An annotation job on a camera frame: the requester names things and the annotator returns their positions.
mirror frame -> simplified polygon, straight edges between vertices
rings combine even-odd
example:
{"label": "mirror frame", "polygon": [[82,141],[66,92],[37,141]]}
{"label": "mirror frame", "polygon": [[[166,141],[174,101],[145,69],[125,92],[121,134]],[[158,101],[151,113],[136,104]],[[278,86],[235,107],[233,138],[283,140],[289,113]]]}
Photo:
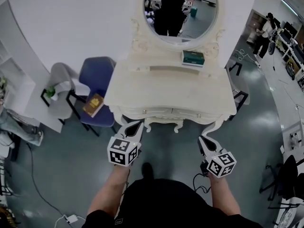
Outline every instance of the mirror frame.
{"label": "mirror frame", "polygon": [[208,28],[208,30],[202,34],[200,37],[193,39],[189,42],[181,42],[181,43],[170,43],[163,39],[161,39],[155,31],[153,31],[148,24],[146,15],[144,13],[144,0],[136,0],[136,5],[140,4],[137,8],[137,21],[140,30],[144,35],[146,35],[152,43],[155,45],[165,48],[168,50],[193,50],[196,48],[200,48],[205,44],[211,42],[213,39],[217,39],[218,32],[222,29],[222,19],[224,16],[224,0],[217,0],[216,8],[216,17],[214,18],[212,24]]}

book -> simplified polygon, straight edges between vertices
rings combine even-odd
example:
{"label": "book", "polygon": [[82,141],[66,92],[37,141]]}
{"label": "book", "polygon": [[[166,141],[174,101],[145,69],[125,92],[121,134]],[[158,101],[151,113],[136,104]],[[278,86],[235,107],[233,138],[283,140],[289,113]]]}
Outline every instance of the book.
{"label": "book", "polygon": [[93,97],[82,108],[89,116],[94,117],[104,105],[104,98],[99,94],[94,94]]}
{"label": "book", "polygon": [[182,64],[191,65],[196,67],[203,67],[205,58],[204,54],[195,51],[182,51],[181,53]]}

shirt logo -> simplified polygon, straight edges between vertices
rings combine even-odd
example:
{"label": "shirt logo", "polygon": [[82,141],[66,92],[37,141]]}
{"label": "shirt logo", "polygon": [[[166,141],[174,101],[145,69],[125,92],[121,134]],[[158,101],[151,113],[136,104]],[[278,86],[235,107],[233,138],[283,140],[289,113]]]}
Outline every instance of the shirt logo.
{"label": "shirt logo", "polygon": [[122,218],[117,219],[117,220],[115,221],[115,225],[122,224],[122,222],[123,222],[123,219],[122,219]]}

black cap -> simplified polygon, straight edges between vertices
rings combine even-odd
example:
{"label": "black cap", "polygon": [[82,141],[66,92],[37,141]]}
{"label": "black cap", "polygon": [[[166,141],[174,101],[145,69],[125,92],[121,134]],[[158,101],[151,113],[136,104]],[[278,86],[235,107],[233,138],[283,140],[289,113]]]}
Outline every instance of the black cap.
{"label": "black cap", "polygon": [[268,13],[266,17],[268,17],[268,18],[270,18],[270,19],[273,19],[273,18],[274,18],[274,16],[273,16],[272,13]]}

white shirt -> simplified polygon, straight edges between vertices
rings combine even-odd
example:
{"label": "white shirt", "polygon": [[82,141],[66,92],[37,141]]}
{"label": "white shirt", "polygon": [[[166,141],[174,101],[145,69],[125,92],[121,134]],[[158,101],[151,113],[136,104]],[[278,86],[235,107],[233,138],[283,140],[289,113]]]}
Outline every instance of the white shirt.
{"label": "white shirt", "polygon": [[273,32],[275,30],[276,30],[276,27],[275,27],[275,29],[272,29],[270,21],[267,21],[262,28],[262,31],[264,31],[264,33],[262,34],[262,37],[264,37],[264,38],[272,37]]}

